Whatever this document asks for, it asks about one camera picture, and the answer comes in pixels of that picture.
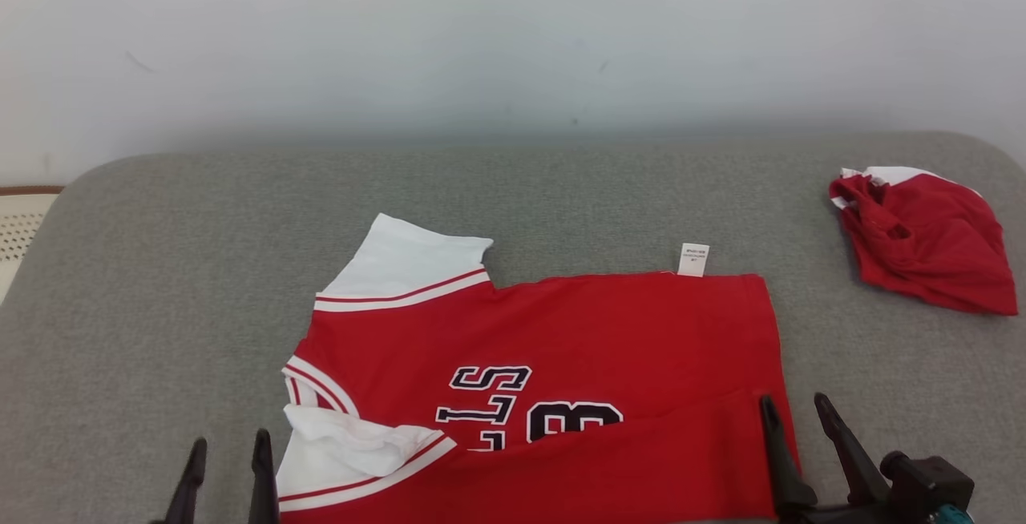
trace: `crumpled red fabric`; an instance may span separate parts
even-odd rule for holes
[[[979,193],[926,170],[842,170],[830,185],[862,280],[936,306],[1019,313],[1001,225]]]

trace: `white label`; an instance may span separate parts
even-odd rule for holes
[[[709,257],[709,246],[702,244],[684,244],[680,248],[680,276],[701,278],[705,273],[705,260]]]

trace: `basketball jersey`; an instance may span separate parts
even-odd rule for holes
[[[773,516],[759,397],[794,441],[761,278],[498,289],[490,245],[379,214],[318,294],[283,370],[283,522]]]
[[[842,169],[830,198],[864,282],[962,312],[1019,313],[1003,228],[974,189],[882,166]]]

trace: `gray cushion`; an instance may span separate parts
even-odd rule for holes
[[[279,370],[315,291],[378,212],[497,240],[497,284],[676,269],[759,273],[780,324],[801,461],[845,483],[813,394],[879,459],[940,454],[972,513],[1026,513],[1026,323],[926,306],[857,280],[826,196],[839,167],[924,167],[977,189],[1026,275],[1026,173],[951,133],[634,142],[591,148],[250,152],[110,163],[55,202],[0,309],[3,520],[162,515],[192,440],[210,443],[199,522],[244,522],[260,427],[279,459]],[[1019,294],[1020,305],[1023,294]]]

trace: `armhole trim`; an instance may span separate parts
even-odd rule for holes
[[[356,410],[356,404],[353,403],[353,399],[349,397],[349,394],[327,374],[318,370],[313,364],[303,360],[301,357],[289,357],[281,373],[285,374],[286,382],[290,381],[295,386],[294,392],[292,386],[289,386],[288,391],[289,399],[294,398],[298,400],[293,401],[293,404],[316,406],[317,399],[316,397],[311,397],[310,391],[312,391],[326,400],[333,410],[360,417],[359,411]]]

